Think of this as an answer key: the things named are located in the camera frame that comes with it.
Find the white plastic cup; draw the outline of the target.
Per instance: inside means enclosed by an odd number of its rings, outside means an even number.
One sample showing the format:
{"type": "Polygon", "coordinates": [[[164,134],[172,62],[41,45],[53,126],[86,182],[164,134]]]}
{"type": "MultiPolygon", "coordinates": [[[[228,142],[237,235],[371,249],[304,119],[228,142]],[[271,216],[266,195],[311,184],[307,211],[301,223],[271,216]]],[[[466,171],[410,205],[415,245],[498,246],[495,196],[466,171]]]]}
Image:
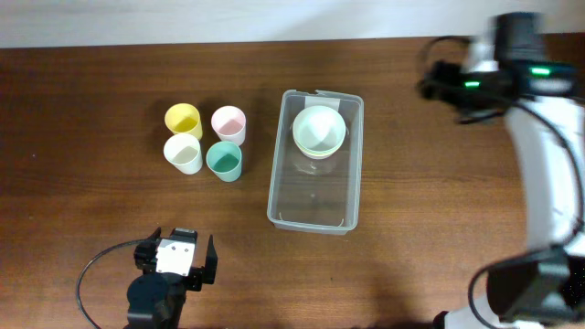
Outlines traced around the white plastic cup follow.
{"type": "Polygon", "coordinates": [[[188,133],[170,137],[164,145],[165,160],[185,175],[198,173],[203,166],[199,140],[188,133]]]}

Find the yellow plastic cup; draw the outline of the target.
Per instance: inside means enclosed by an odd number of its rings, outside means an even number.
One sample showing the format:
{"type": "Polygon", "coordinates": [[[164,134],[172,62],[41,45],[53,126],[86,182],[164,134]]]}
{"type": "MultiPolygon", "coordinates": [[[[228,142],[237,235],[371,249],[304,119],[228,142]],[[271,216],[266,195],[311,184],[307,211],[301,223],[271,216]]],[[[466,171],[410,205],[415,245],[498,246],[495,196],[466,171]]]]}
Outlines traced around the yellow plastic cup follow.
{"type": "Polygon", "coordinates": [[[188,103],[171,106],[165,113],[165,126],[173,134],[188,133],[202,139],[202,119],[198,109],[188,103]]]}

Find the pink plastic cup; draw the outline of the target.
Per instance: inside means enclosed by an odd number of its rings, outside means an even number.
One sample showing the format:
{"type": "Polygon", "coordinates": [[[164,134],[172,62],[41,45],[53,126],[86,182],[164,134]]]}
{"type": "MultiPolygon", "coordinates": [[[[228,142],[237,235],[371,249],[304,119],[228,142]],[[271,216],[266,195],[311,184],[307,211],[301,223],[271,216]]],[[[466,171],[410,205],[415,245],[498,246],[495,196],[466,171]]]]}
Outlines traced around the pink plastic cup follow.
{"type": "Polygon", "coordinates": [[[242,145],[246,138],[247,119],[244,112],[235,106],[218,108],[211,117],[211,125],[221,141],[242,145]]]}

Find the white plastic bowl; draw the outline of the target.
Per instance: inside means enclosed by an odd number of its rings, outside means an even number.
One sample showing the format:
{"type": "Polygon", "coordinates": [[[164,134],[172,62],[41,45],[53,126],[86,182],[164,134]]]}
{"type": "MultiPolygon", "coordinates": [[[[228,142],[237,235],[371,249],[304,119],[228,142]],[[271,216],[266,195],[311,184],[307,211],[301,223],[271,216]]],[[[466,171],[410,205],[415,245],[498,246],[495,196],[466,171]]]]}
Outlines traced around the white plastic bowl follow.
{"type": "Polygon", "coordinates": [[[338,111],[325,106],[313,106],[302,110],[292,125],[293,138],[302,134],[326,135],[336,133],[346,136],[346,124],[338,111]]]}

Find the teal plastic bowl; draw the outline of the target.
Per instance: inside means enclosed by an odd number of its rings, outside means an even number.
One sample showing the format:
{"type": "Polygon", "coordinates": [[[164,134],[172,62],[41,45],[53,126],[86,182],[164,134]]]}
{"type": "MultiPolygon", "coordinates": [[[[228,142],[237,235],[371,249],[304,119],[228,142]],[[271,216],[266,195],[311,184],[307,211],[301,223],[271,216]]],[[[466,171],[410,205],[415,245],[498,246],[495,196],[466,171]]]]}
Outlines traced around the teal plastic bowl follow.
{"type": "Polygon", "coordinates": [[[316,154],[333,153],[345,141],[344,135],[338,136],[336,133],[328,133],[326,135],[307,133],[294,137],[293,139],[299,148],[316,154]]]}

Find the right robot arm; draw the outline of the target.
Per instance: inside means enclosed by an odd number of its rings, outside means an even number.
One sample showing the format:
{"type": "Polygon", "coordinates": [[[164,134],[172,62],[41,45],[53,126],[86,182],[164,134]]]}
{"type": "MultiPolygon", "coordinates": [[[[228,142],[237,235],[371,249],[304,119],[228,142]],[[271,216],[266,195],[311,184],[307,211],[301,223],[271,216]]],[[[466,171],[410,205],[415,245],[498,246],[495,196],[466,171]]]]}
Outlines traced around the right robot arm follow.
{"type": "Polygon", "coordinates": [[[437,328],[546,328],[584,320],[584,103],[569,64],[548,58],[539,14],[493,18],[463,37],[463,64],[422,65],[418,88],[461,124],[502,118],[526,199],[526,252],[483,266],[486,293],[439,313],[437,328]]]}

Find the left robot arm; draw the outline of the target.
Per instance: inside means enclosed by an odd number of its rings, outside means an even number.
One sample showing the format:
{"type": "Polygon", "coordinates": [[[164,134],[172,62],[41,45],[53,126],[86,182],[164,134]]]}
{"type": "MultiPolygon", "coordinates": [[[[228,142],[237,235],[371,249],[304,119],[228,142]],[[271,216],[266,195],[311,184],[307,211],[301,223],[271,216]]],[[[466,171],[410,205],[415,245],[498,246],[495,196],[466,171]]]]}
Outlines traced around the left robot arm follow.
{"type": "Polygon", "coordinates": [[[169,237],[157,228],[138,243],[133,253],[142,275],[129,286],[126,297],[130,328],[168,328],[179,325],[188,292],[199,292],[215,282],[218,254],[214,240],[207,242],[205,264],[193,265],[197,250],[197,232],[174,228],[169,237]]]}

